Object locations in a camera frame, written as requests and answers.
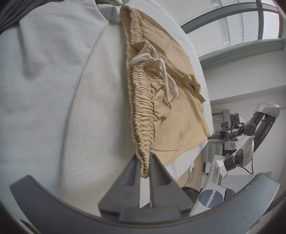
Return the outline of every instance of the bodenai logo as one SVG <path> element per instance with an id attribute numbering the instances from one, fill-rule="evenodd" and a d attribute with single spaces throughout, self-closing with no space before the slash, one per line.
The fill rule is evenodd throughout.
<path id="1" fill-rule="evenodd" d="M 199 201 L 203 206 L 212 208 L 223 202 L 223 196 L 216 190 L 205 190 L 200 194 Z"/>

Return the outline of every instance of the tiled floor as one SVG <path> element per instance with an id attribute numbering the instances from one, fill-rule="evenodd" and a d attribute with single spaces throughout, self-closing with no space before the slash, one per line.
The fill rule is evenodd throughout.
<path id="1" fill-rule="evenodd" d="M 194 160 L 194 168 L 194 175 L 189 172 L 188 168 L 187 171 L 185 171 L 185 173 L 178 179 L 177 183 L 180 187 L 188 186 L 196 189 L 197 191 L 200 190 L 200 182 L 203 174 L 203 162 L 201 160 L 201 153 Z M 190 176 L 191 183 L 188 183 L 188 176 Z"/>

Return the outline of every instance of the fabric fold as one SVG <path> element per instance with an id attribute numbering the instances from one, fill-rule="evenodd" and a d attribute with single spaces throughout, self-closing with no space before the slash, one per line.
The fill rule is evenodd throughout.
<path id="1" fill-rule="evenodd" d="M 141 177 L 146 178 L 150 152 L 156 153 L 166 166 L 208 139 L 210 131 L 203 114 L 205 99 L 189 57 L 164 28 L 129 6 L 121 7 L 120 17 L 127 45 L 132 138 L 141 162 Z M 152 56 L 155 61 L 164 62 L 166 75 L 172 79 L 170 89 L 157 65 L 137 61 L 138 57 Z"/>

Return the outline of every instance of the floor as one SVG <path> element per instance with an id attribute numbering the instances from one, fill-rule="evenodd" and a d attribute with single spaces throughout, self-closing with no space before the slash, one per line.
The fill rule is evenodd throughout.
<path id="1" fill-rule="evenodd" d="M 200 190 L 200 183 L 203 174 L 203 162 L 201 160 L 201 153 L 197 156 L 194 160 L 194 174 L 189 172 L 188 170 L 178 179 L 177 183 L 180 187 L 188 186 L 196 189 L 197 191 Z"/>

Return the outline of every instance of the white wall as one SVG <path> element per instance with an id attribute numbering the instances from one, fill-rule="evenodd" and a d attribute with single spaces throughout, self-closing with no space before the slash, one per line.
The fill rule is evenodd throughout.
<path id="1" fill-rule="evenodd" d="M 212 113 L 219 113 L 222 112 L 223 109 L 230 109 L 230 113 L 239 113 L 246 120 L 249 120 L 253 116 L 258 104 L 262 101 L 279 105 L 281 113 L 269 134 L 254 153 L 254 173 L 273 171 L 271 177 L 278 180 L 286 158 L 286 92 L 241 102 L 212 106 L 211 110 Z M 245 138 L 246 137 L 238 142 L 237 149 L 244 144 L 246 141 Z M 251 162 L 246 166 L 246 169 L 251 171 Z M 245 175 L 248 173 L 242 168 L 237 167 L 229 171 L 229 174 Z"/>
<path id="2" fill-rule="evenodd" d="M 264 90 L 286 90 L 286 55 L 283 51 L 246 57 L 204 69 L 209 98 L 220 100 Z"/>

